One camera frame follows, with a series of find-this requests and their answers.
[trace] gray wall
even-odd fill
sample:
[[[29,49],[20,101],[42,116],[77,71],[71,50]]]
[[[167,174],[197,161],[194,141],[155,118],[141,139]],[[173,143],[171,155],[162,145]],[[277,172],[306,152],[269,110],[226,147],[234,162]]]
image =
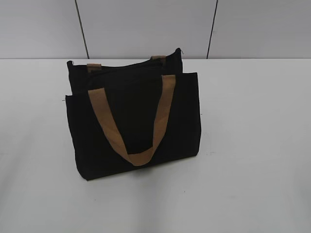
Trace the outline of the gray wall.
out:
[[[310,0],[219,0],[209,58],[311,58]]]
[[[216,0],[77,0],[90,58],[206,58]],[[209,58],[310,58],[311,1],[219,0]],[[1,58],[87,58],[74,0],[0,0]]]

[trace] bag handle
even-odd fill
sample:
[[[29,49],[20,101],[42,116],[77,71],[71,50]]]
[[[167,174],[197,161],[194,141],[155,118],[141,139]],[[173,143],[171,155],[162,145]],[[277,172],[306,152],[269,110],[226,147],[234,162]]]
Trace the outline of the bag handle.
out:
[[[109,144],[116,153],[134,166],[141,166],[148,163],[162,141],[169,120],[175,84],[175,75],[162,75],[162,94],[155,115],[153,146],[137,154],[127,153],[122,136],[113,119],[105,89],[100,88],[88,91],[94,113]]]
[[[151,60],[160,59],[160,62],[165,66],[166,63],[166,56],[163,55],[157,55],[157,56],[151,56]]]
[[[86,67],[88,73],[91,73],[93,70],[102,70],[102,64],[88,63]]]

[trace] white surface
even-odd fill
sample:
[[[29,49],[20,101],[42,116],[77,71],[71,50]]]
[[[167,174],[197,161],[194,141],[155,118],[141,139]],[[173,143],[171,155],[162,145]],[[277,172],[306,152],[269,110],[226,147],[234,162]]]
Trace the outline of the white surface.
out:
[[[310,64],[185,60],[199,74],[198,156],[87,182],[66,60],[0,61],[0,232],[310,233]]]
[[[78,0],[90,58],[206,58],[216,0]]]
[[[219,0],[210,58],[311,58],[311,1]]]
[[[1,0],[0,58],[86,58],[74,0]]]

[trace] tan strap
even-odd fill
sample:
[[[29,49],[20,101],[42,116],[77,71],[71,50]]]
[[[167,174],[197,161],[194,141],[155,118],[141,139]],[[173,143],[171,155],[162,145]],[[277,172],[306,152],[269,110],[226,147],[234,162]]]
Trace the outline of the tan strap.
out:
[[[163,63],[163,65],[165,66],[165,62],[166,62],[166,56],[162,56],[162,55],[159,55],[159,56],[151,56],[151,59],[154,60],[154,59],[160,59],[160,61]]]
[[[134,166],[141,166],[148,163],[152,159],[157,147],[164,137],[169,119],[175,84],[175,75],[162,75],[162,94],[155,115],[153,146],[142,153],[137,154],[127,153],[122,136],[113,119],[105,89],[101,88],[88,91],[94,113],[109,144],[116,153]]]
[[[88,73],[92,72],[93,70],[102,70],[102,64],[88,63],[86,66]]]

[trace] black canvas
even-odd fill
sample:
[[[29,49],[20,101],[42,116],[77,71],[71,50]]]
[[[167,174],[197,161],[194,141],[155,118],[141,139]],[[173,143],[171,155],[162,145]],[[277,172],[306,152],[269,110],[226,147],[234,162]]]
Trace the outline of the black canvas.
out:
[[[162,74],[178,74],[183,71],[180,48],[177,48],[175,52],[169,56],[154,56],[145,62],[124,67],[100,66],[99,69],[89,72],[87,65],[74,66],[72,61],[67,62],[67,67],[69,71],[69,82],[73,94],[87,91],[92,79],[96,78],[98,75],[107,73],[118,72],[119,74],[122,74],[131,69],[155,67],[162,68]]]
[[[162,93],[161,75],[132,76],[116,84],[108,78],[107,101],[128,154],[152,146],[153,124]],[[152,159],[135,166],[122,158],[107,140],[88,92],[66,96],[67,116],[78,171],[86,180],[196,156],[201,137],[197,74],[176,74],[166,131]]]

